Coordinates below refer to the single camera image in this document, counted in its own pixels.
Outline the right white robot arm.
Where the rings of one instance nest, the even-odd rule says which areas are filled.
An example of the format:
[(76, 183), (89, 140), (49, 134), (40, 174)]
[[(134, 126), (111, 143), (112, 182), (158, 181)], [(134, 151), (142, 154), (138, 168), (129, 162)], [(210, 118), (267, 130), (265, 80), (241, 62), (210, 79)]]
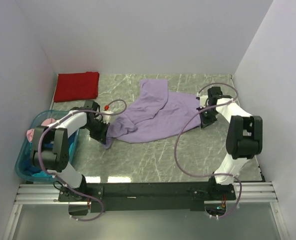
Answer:
[(243, 110), (232, 96), (223, 94), (219, 86), (209, 88), (207, 95), (197, 93), (197, 100), (201, 128), (214, 124), (217, 115), (223, 116), (229, 124), (225, 144), (227, 154), (214, 172), (215, 182), (207, 187), (208, 196), (217, 200), (225, 193), (223, 185), (232, 184), (241, 168), (262, 152), (263, 119)]

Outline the lavender t shirt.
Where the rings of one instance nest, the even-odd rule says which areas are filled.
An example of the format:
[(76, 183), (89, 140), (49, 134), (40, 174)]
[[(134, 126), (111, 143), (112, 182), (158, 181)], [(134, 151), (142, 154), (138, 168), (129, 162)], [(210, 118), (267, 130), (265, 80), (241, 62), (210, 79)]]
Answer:
[(166, 79), (143, 79), (139, 98), (110, 124), (103, 147), (110, 148), (114, 139), (138, 144), (189, 131), (201, 124), (198, 107), (194, 95), (168, 91)]

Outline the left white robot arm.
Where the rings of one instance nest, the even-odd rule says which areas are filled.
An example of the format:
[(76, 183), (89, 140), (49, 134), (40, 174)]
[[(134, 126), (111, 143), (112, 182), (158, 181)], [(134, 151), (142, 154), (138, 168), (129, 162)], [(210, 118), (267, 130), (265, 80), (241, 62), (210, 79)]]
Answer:
[(89, 136), (106, 144), (106, 135), (112, 112), (106, 105), (100, 110), (95, 101), (87, 100), (83, 107), (74, 107), (63, 118), (34, 129), (30, 162), (34, 167), (49, 173), (64, 186), (70, 186), (70, 195), (76, 201), (87, 197), (85, 177), (69, 162), (69, 138), (79, 129), (89, 131)]

